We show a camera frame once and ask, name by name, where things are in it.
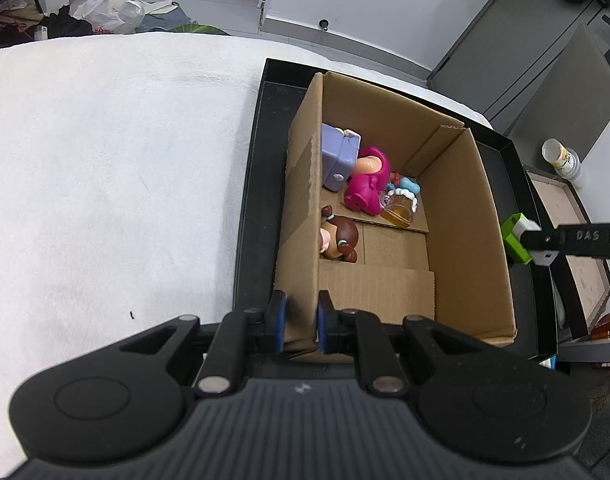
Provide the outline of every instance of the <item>cardboard box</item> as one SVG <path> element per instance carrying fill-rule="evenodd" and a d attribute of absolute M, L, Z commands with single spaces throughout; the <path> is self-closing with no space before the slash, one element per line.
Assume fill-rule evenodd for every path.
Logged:
<path fill-rule="evenodd" d="M 421 186 L 409 230 L 333 205 L 335 214 L 359 220 L 355 264 L 326 260 L 317 249 L 320 209 L 335 195 L 321 188 L 322 122 L 360 133 L 362 146 L 379 147 L 392 171 Z M 469 129 L 371 84 L 316 74 L 290 127 L 274 286 L 288 296 L 285 336 L 293 348 L 313 346 L 325 289 L 337 309 L 369 310 L 390 323 L 422 314 L 492 344 L 511 343 L 516 327 L 500 226 Z"/>

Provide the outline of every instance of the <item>blue toy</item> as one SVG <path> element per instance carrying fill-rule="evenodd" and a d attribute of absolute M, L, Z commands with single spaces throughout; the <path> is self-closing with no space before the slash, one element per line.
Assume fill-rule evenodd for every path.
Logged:
<path fill-rule="evenodd" d="M 416 184 L 415 182 L 409 180 L 406 176 L 400 178 L 399 187 L 401 187 L 402 189 L 406 189 L 414 193 L 415 195 L 421 192 L 421 187 L 418 186 L 418 184 Z"/>

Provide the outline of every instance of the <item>black tray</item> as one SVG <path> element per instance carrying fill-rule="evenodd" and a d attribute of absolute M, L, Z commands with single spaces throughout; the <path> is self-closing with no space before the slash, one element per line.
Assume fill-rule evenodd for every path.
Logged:
<path fill-rule="evenodd" d="M 268 59 L 265 64 L 243 188 L 234 308 L 266 304 L 272 293 L 283 212 L 288 130 L 316 72 L 326 70 L 275 59 Z M 457 118 L 471 129 L 500 222 L 516 212 L 540 222 L 529 179 L 511 140 L 451 110 L 388 89 Z M 556 313 L 549 269 L 510 263 L 510 280 L 518 335 L 507 349 L 528 358 L 554 355 Z"/>

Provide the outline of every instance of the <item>doll head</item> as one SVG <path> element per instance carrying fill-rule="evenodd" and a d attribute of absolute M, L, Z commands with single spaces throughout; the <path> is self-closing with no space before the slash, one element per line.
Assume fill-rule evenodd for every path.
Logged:
<path fill-rule="evenodd" d="M 355 263 L 357 254 L 354 248 L 358 243 L 358 228 L 354 220 L 345 216 L 334 215 L 332 206 L 329 205 L 321 209 L 320 213 L 323 217 L 321 233 L 319 234 L 321 252 L 327 258 L 341 258 L 344 262 Z"/>
<path fill-rule="evenodd" d="M 377 179 L 377 189 L 382 190 L 389 182 L 389 171 L 391 167 L 387 155 L 376 146 L 368 146 L 358 153 L 356 166 L 351 176 L 360 174 L 371 174 Z"/>

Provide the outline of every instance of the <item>logo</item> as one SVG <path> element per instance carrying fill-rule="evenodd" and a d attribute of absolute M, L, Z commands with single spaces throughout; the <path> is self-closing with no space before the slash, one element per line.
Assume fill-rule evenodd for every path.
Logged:
<path fill-rule="evenodd" d="M 584 230 L 579 230 L 576 231 L 576 240 L 589 240 L 592 242 L 595 242 L 596 240 L 598 240 L 600 238 L 600 231 L 584 231 Z"/>

